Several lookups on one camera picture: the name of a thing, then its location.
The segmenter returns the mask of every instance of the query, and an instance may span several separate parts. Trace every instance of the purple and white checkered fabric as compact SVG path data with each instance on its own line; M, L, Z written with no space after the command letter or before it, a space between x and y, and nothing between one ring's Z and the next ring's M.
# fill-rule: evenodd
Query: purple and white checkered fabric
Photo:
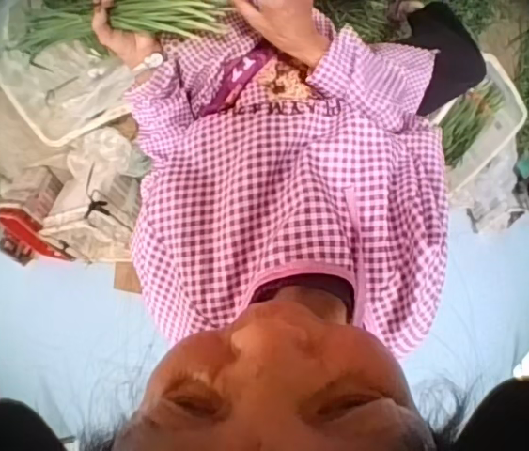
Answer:
M307 80L319 96L197 117L226 61L259 41L238 16L221 38L185 42L128 94L154 169L133 240L149 311L177 342L220 328L261 284L328 273L354 286L354 324L397 356L435 316L446 264L441 132L415 111L434 54L369 46L345 28Z

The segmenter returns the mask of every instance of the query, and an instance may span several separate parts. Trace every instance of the sleeve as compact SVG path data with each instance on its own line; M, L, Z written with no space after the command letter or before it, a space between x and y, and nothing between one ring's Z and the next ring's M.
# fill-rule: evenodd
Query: sleeve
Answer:
M176 59L166 61L144 84L127 92L125 99L139 125L141 150L154 162L165 161L194 120Z
M400 44L364 44L349 26L333 40L308 83L344 99L385 130L399 132L431 80L435 52Z

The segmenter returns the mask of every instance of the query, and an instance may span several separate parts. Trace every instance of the woman's right hand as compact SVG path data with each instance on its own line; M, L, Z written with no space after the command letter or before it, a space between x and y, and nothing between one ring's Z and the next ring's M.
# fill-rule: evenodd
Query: woman's right hand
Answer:
M148 33L132 33L115 30L109 22L109 9L114 0L95 0L93 2L93 31L99 42L115 53L125 65L134 69L146 57L162 52L162 44Z

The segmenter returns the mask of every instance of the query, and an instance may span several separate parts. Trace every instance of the red object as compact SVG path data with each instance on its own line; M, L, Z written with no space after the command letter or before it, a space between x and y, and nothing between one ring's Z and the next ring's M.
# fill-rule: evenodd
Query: red object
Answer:
M42 225L21 209L0 208L0 225L9 235L30 247L42 256L72 261L74 257L61 249L57 249L40 236Z

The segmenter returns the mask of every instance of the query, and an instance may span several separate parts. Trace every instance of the plastic crate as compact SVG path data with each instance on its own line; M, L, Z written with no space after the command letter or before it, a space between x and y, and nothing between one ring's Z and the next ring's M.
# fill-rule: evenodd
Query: plastic crate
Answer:
M504 150L527 120L527 108L521 95L498 59L492 54L484 54L483 57L488 68L487 78L502 92L503 106L496 112L488 127L477 136L459 165L449 170L447 182L450 196L466 186ZM439 124L448 110L449 108L440 110L441 113L432 119L433 123Z
M37 8L40 0L0 0L0 87L22 119L47 146L60 148L77 137L99 128L130 112L119 99L111 108L92 119L79 119L64 108L54 110L46 102L47 92L69 82L72 78L100 64L100 59L88 53L80 44L58 45L37 58L45 70L29 64L21 52L4 51L11 33L24 27L26 8Z

